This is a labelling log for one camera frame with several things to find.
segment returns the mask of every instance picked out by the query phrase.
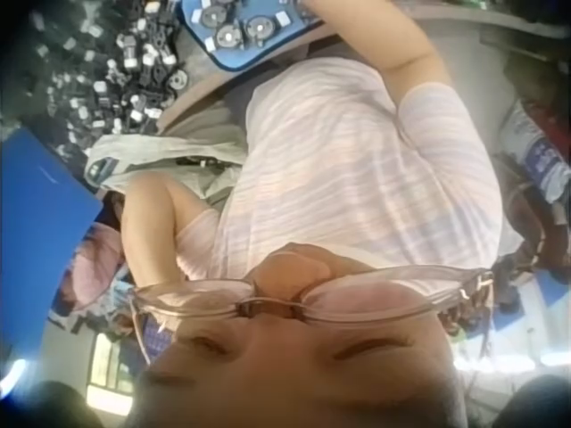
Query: forearm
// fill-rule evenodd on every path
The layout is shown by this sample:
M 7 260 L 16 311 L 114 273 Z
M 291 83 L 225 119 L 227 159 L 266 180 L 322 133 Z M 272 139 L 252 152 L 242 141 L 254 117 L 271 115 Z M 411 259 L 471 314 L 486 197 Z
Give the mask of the forearm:
M 425 81 L 449 83 L 424 31 L 390 0 L 303 0 L 385 79 L 398 103 Z

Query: short sleeve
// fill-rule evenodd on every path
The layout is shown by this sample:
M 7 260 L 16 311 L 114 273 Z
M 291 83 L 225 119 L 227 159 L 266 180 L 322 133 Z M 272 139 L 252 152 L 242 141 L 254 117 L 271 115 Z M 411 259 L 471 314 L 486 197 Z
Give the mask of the short sleeve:
M 398 120 L 405 141 L 432 169 L 464 222 L 497 248 L 503 220 L 498 179 L 456 91 L 440 83 L 418 86 L 402 100 Z

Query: pile of small parts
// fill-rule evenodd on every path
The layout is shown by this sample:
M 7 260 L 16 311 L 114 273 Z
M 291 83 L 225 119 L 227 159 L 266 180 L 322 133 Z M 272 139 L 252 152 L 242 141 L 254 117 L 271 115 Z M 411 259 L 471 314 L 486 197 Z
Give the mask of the pile of small parts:
M 173 47 L 178 1 L 105 0 L 93 13 L 98 18 L 76 32 L 32 15 L 44 40 L 60 40 L 58 50 L 77 64 L 55 70 L 46 89 L 48 114 L 64 120 L 69 144 L 89 154 L 103 135 L 156 133 L 156 120 L 188 83 Z M 36 48 L 46 61 L 52 50 L 48 43 Z M 66 145 L 57 150 L 62 157 Z

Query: workbench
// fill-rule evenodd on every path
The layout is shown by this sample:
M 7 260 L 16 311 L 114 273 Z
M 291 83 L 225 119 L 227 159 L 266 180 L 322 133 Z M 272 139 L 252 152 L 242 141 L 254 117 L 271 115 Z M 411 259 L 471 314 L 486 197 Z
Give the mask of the workbench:
M 499 26 L 556 39 L 566 38 L 570 35 L 569 28 L 530 23 L 506 12 L 445 4 L 438 0 L 395 1 L 407 15 L 416 21 L 464 21 Z M 281 46 L 266 56 L 262 62 L 267 62 L 280 54 L 334 35 L 335 32 L 328 25 L 322 25 Z M 244 73 L 244 71 L 229 72 L 220 69 L 190 34 L 184 30 L 178 36 L 177 51 L 179 59 L 185 63 L 184 68 L 189 76 L 189 86 L 184 93 L 179 94 L 175 103 L 162 114 L 157 123 L 161 132 L 171 128 L 183 115 L 188 114 L 193 107 L 197 107 L 198 103 L 208 95 Z

